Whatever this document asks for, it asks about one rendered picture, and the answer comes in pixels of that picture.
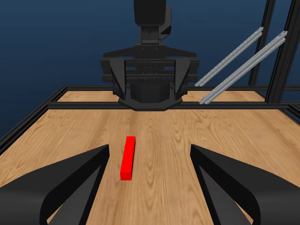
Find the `silver aluminium rail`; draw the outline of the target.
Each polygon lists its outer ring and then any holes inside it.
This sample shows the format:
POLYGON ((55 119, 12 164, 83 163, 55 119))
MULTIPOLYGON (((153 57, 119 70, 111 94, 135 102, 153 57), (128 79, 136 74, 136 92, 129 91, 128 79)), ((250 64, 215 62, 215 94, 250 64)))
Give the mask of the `silver aluminium rail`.
POLYGON ((219 62, 210 72, 208 72, 204 77, 202 77, 198 82, 196 82, 195 86, 202 87, 203 85, 205 85, 223 68, 225 68, 230 62, 232 62, 237 56, 239 56, 244 50, 246 50, 250 45, 252 45, 258 38, 260 38, 262 32, 263 27, 260 27, 243 43, 241 43, 236 49, 234 49, 228 56, 226 56, 221 62, 219 62))
POLYGON ((287 31, 282 31, 265 47, 263 47, 258 53, 256 53, 252 58, 246 61, 242 66, 240 66, 236 71, 234 71, 230 76, 228 76, 224 81, 222 81, 217 87, 215 87, 211 92, 209 92, 202 100, 199 101, 199 103, 209 104, 210 102, 212 102, 216 97, 218 97, 225 90, 227 90, 249 70, 254 68, 263 59, 270 55, 275 49, 281 46, 285 42, 285 37, 287 36, 287 33, 287 31))

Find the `thin red peg bar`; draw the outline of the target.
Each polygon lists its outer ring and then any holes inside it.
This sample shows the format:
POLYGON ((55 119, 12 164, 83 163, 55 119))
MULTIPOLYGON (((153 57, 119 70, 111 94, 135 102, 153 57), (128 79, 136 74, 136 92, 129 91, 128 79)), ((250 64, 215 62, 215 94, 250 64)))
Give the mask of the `thin red peg bar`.
POLYGON ((131 180, 135 154, 135 136, 127 136, 120 169, 120 180, 131 180))

